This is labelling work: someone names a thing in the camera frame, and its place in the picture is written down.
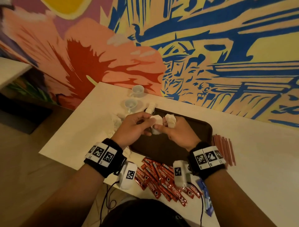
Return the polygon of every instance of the painted wall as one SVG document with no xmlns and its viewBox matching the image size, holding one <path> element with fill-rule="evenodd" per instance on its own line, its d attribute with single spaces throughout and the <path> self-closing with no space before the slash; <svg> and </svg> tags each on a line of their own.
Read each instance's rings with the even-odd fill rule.
<svg viewBox="0 0 299 227">
<path fill-rule="evenodd" d="M 298 0 L 14 0 L 0 47 L 41 71 L 10 85 L 75 109 L 102 81 L 299 128 Z"/>
</svg>

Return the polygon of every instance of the hand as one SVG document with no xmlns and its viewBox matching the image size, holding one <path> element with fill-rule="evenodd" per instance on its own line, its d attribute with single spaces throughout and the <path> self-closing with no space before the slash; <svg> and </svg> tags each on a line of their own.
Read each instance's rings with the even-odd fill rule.
<svg viewBox="0 0 299 227">
<path fill-rule="evenodd" d="M 156 119 L 150 119 L 151 116 L 151 114 L 145 112 L 128 115 L 111 139 L 124 150 L 138 140 L 142 134 L 151 136 L 150 132 L 145 131 L 146 128 L 149 128 L 156 122 Z M 137 125 L 137 122 L 140 120 L 144 120 L 144 122 Z"/>
<path fill-rule="evenodd" d="M 175 116 L 176 126 L 168 128 L 163 125 L 154 125 L 154 129 L 168 135 L 168 138 L 174 141 L 180 147 L 185 148 L 188 152 L 200 142 L 200 139 L 183 117 Z"/>
</svg>

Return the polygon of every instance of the white cup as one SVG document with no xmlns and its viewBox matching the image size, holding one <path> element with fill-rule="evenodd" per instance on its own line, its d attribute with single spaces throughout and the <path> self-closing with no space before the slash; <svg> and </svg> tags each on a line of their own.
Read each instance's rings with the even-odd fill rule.
<svg viewBox="0 0 299 227">
<path fill-rule="evenodd" d="M 132 113 L 132 109 L 135 108 L 137 106 L 137 100 L 135 99 L 127 99 L 125 101 L 125 107 L 128 109 L 128 113 Z"/>
<path fill-rule="evenodd" d="M 140 98 L 143 96 L 143 93 L 144 93 L 144 87 L 142 85 L 135 85 L 132 88 L 132 93 L 130 94 L 130 96 Z"/>
</svg>

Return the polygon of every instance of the tray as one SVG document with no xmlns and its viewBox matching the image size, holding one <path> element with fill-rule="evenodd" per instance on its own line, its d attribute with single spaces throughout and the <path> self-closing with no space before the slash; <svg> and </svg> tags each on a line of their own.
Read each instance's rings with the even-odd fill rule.
<svg viewBox="0 0 299 227">
<path fill-rule="evenodd" d="M 157 114 L 161 117 L 164 117 L 166 114 L 183 116 L 155 108 L 154 115 Z M 210 124 L 191 117 L 183 117 L 186 119 L 201 141 L 205 141 L 210 145 L 212 144 L 213 129 Z M 170 166 L 172 166 L 173 162 L 176 160 L 187 161 L 187 156 L 189 154 L 186 149 L 171 141 L 166 134 L 151 136 L 141 135 L 140 138 L 130 146 L 130 149 L 157 162 L 165 163 L 166 165 Z"/>
</svg>

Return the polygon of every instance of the colorful mural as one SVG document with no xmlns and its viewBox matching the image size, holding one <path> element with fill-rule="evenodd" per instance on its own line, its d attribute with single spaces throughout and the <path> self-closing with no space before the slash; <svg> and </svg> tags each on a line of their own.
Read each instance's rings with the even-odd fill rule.
<svg viewBox="0 0 299 227">
<path fill-rule="evenodd" d="M 100 81 L 141 84 L 299 128 L 298 0 L 14 0 L 0 16 L 0 47 L 40 70 L 38 88 L 63 107 Z"/>
</svg>

